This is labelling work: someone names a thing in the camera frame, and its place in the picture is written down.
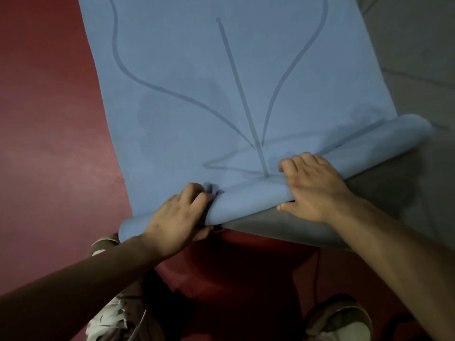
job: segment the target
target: shoe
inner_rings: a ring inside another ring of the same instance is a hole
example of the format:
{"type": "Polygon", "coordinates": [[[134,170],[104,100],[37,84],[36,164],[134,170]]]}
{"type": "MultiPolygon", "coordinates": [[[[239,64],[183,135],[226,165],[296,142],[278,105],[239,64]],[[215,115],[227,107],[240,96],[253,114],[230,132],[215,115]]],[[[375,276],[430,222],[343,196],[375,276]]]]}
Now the shoe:
{"type": "MultiPolygon", "coordinates": [[[[118,235],[100,238],[90,247],[90,256],[120,244],[118,235]]],[[[90,320],[87,341],[164,341],[160,325],[147,312],[142,298],[142,279],[114,297],[90,320]]]]}
{"type": "Polygon", "coordinates": [[[372,341],[373,326],[354,298],[337,294],[310,310],[304,341],[372,341]]]}

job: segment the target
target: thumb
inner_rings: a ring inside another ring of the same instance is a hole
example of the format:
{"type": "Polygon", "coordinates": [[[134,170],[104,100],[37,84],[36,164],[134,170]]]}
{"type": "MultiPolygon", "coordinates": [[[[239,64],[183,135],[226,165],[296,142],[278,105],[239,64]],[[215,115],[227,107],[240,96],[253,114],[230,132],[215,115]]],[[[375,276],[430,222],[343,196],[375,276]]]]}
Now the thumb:
{"type": "Polygon", "coordinates": [[[197,233],[193,237],[193,241],[201,241],[202,239],[206,239],[210,232],[213,231],[213,226],[206,226],[203,229],[197,231],[197,233]]]}
{"type": "Polygon", "coordinates": [[[288,213],[294,214],[296,207],[297,207],[297,204],[295,202],[286,202],[286,203],[282,203],[281,205],[278,205],[277,211],[288,212],[288,213]]]}

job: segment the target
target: hand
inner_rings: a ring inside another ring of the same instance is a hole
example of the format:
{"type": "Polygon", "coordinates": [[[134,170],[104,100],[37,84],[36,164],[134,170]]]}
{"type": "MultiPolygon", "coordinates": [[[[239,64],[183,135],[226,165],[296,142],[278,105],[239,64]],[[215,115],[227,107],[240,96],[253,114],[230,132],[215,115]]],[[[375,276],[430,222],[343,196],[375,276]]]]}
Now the hand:
{"type": "Polygon", "coordinates": [[[201,184],[188,183],[180,194],[173,195],[155,212],[143,236],[163,258],[175,255],[213,230],[213,226],[196,228],[212,199],[213,195],[206,193],[201,184]]]}
{"type": "Polygon", "coordinates": [[[295,202],[277,206],[278,211],[330,224],[337,204],[356,198],[332,165],[320,155],[309,152],[283,159],[278,170],[284,172],[295,202]]]}

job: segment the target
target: red floor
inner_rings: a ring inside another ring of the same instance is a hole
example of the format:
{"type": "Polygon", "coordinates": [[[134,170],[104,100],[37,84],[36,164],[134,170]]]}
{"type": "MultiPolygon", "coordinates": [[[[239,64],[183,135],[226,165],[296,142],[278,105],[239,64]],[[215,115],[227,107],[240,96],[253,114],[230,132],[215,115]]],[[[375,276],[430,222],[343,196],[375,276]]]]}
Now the red floor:
{"type": "MultiPolygon", "coordinates": [[[[81,260],[131,210],[77,0],[2,0],[0,35],[4,293],[81,260]]],[[[185,340],[285,340],[314,303],[315,251],[227,231],[158,271],[194,300],[185,340]]],[[[322,250],[317,299],[339,292],[366,307],[376,340],[407,311],[355,254],[322,250]]]]}

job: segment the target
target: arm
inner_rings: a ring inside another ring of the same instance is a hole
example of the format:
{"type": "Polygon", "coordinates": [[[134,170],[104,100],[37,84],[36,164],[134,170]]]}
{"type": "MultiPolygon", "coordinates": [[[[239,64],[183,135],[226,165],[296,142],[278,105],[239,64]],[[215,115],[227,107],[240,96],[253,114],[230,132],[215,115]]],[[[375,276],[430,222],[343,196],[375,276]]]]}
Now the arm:
{"type": "Polygon", "coordinates": [[[70,340],[116,294],[212,227],[196,228],[212,195],[188,184],[144,233],[0,298],[3,340],[70,340]]]}
{"type": "Polygon", "coordinates": [[[455,252],[352,194],[322,157],[279,164],[295,202],[277,206],[333,227],[397,294],[435,340],[455,335],[455,252]]]}

